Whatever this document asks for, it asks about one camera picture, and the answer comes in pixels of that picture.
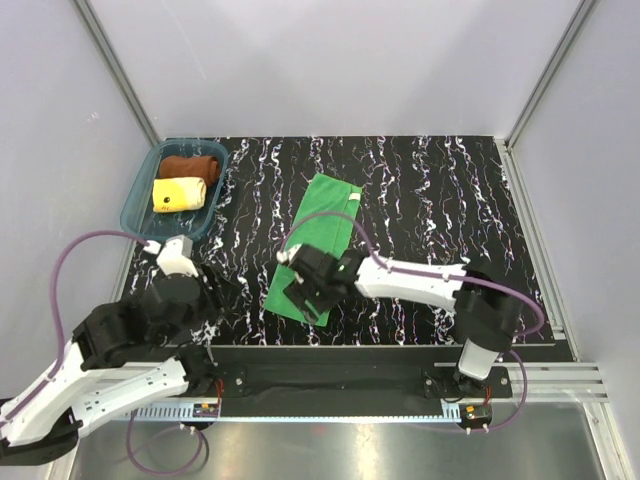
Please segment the teal transparent plastic bin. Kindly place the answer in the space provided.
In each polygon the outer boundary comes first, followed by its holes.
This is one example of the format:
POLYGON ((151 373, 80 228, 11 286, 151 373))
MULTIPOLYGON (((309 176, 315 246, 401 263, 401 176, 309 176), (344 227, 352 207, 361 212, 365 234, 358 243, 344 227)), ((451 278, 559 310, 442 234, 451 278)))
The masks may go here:
POLYGON ((229 164, 216 141, 166 140, 147 154, 120 215, 121 228, 163 242, 176 235, 196 241, 208 231, 229 164))

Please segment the yellow towel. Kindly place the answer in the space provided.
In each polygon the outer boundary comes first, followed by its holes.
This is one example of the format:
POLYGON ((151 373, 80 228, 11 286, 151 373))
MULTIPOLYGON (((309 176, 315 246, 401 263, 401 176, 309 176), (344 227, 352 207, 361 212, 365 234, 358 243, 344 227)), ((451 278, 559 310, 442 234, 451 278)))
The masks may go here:
POLYGON ((152 203, 155 213, 199 210, 204 206, 207 186, 197 177, 155 179, 152 203))

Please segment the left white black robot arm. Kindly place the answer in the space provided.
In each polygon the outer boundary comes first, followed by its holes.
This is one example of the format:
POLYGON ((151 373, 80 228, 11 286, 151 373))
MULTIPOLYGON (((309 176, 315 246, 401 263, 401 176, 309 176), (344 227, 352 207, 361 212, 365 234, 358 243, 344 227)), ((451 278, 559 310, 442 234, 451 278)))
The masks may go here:
POLYGON ((56 374, 1 402, 1 463, 38 466, 120 415, 169 397, 201 397, 221 380, 205 348, 168 344, 231 312, 238 286, 211 267, 172 274, 96 307, 73 331, 56 374))

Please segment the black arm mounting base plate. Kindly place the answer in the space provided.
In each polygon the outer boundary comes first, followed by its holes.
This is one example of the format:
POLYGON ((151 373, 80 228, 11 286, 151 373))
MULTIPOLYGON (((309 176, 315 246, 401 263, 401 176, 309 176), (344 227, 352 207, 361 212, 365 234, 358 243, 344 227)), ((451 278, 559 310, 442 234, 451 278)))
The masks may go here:
POLYGON ((504 367, 493 366, 484 380, 457 371, 460 346, 214 346, 169 345, 152 358, 199 353, 213 363, 229 398, 263 392, 401 389, 447 400, 496 400, 512 396, 504 367))

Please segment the green towel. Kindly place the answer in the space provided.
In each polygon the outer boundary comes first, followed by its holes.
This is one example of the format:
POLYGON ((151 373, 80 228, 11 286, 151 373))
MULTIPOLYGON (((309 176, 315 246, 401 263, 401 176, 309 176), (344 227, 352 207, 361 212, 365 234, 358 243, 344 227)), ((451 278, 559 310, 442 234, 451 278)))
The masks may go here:
MULTIPOLYGON (((316 174, 299 204, 294 224, 314 213, 335 211, 355 218, 362 188, 324 174, 316 174)), ((320 216, 297 228, 286 242, 289 249, 298 244, 309 244, 339 258, 350 244, 353 225, 337 216, 320 216)), ((294 272, 277 266, 271 281, 264 309, 281 317, 305 323, 303 314, 286 297, 284 290, 294 280, 294 272)))

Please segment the brown towel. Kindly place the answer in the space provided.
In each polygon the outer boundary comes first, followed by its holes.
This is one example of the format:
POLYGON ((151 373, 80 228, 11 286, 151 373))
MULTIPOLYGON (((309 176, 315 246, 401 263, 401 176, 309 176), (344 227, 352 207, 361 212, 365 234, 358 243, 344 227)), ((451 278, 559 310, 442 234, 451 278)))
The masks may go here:
POLYGON ((164 158, 158 169, 158 177, 161 179, 197 177, 203 179, 207 186, 213 185, 220 175, 221 164, 212 155, 195 157, 172 155, 164 158))

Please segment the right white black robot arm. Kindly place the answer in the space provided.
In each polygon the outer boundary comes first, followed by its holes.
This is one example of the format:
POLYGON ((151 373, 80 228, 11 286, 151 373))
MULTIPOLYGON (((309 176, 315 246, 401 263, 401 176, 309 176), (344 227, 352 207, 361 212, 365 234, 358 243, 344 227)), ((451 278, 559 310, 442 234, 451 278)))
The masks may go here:
POLYGON ((311 324, 357 295, 410 301, 451 313, 456 341, 462 345, 454 384, 470 397, 488 387, 493 364, 511 349, 522 307, 530 307, 538 323, 544 323, 544 312, 534 300, 494 282, 488 264, 481 261, 428 265, 352 249, 336 257, 309 244, 278 252, 277 261, 293 274, 284 295, 311 324))

